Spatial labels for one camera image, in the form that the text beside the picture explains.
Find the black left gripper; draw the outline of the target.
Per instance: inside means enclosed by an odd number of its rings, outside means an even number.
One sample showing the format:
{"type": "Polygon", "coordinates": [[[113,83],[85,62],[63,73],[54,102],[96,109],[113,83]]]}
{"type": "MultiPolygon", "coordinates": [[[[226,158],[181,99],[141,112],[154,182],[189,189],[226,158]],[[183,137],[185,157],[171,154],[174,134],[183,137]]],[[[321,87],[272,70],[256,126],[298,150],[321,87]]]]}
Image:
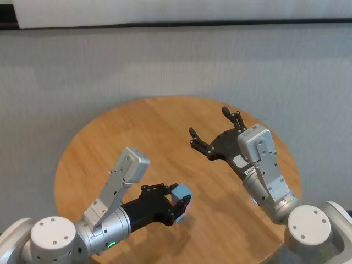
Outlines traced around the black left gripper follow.
{"type": "Polygon", "coordinates": [[[137,199],[121,205],[129,218],[130,232],[135,232],[153,222],[159,222],[165,226],[172,226],[174,222],[179,222],[184,217],[192,196],[188,194],[179,198],[172,195],[171,204],[166,196],[178,186],[177,183],[143,185],[137,199]]]}

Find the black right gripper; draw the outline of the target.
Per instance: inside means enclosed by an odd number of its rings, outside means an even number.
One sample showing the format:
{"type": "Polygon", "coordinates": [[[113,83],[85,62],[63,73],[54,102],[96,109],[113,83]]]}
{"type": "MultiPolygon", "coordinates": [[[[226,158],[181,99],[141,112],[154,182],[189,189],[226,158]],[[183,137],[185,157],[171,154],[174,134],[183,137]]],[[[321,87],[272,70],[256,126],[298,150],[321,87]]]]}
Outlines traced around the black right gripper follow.
{"type": "Polygon", "coordinates": [[[247,174],[246,171],[252,169],[252,165],[241,155],[238,145],[238,135],[247,130],[239,111],[231,112],[226,106],[222,107],[223,115],[233,123],[233,129],[227,130],[218,135],[210,145],[204,142],[196,133],[193,127],[189,128],[192,137],[190,146],[205,155],[210,161],[224,160],[230,168],[243,181],[247,174]]]}

